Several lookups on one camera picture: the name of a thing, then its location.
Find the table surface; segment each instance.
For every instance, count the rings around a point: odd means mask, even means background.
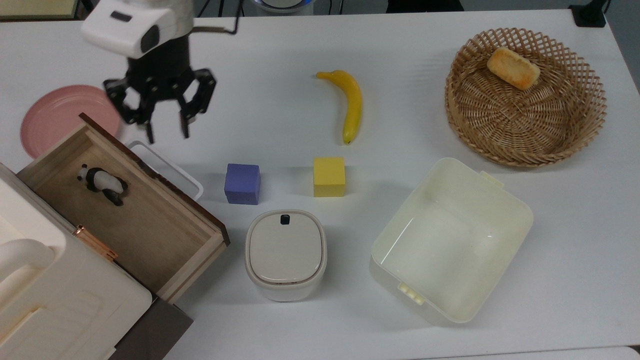
[[[232,19],[197,24],[232,25]],[[81,40],[80,22],[0,24],[0,161],[31,159],[20,122],[46,92],[100,86],[126,61]],[[542,31],[583,56],[605,85],[600,134],[571,159],[533,170],[480,157],[449,129],[444,84],[458,49],[498,27]],[[238,35],[191,36],[192,66],[218,78],[209,111],[181,138],[178,107],[158,105],[154,148],[205,187],[199,200],[231,246],[177,305],[195,319],[167,359],[415,359],[640,343],[640,97],[611,30],[566,10],[246,18]],[[341,145],[346,101],[319,70],[360,83],[360,134]],[[142,138],[123,127],[123,142]],[[312,159],[343,156],[343,198],[312,196]],[[369,273],[371,245],[437,160],[485,170],[530,205],[533,227],[475,319],[431,326]],[[260,166],[258,206],[226,202],[227,163]],[[308,299],[265,299],[244,269],[251,221],[273,209],[317,216],[328,237],[322,286]]]
[[[582,348],[517,354],[446,357],[447,360],[638,360],[640,355],[629,347]]]

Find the copper hinge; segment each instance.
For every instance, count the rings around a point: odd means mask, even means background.
[[[107,245],[103,244],[102,241],[89,233],[89,230],[87,230],[83,225],[78,225],[76,230],[73,232],[73,235],[83,243],[87,244],[87,246],[97,252],[98,255],[109,261],[113,261],[118,257],[118,254],[113,252],[109,247],[107,247]]]

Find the toy banana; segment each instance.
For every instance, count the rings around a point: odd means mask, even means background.
[[[344,117],[342,141],[349,145],[358,134],[360,116],[362,114],[362,93],[358,82],[348,72],[336,70],[333,72],[318,72],[316,77],[326,79],[338,86],[347,96],[347,115]]]

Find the pink plate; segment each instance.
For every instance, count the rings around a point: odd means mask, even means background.
[[[83,123],[80,113],[89,115],[109,134],[115,136],[118,132],[120,114],[104,91],[89,85],[71,85],[41,97],[27,111],[20,127],[22,147],[32,158],[39,157]]]

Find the bread roll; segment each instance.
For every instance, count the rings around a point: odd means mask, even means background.
[[[498,48],[486,62],[486,66],[492,73],[520,90],[530,88],[538,82],[540,76],[537,66],[506,47]]]

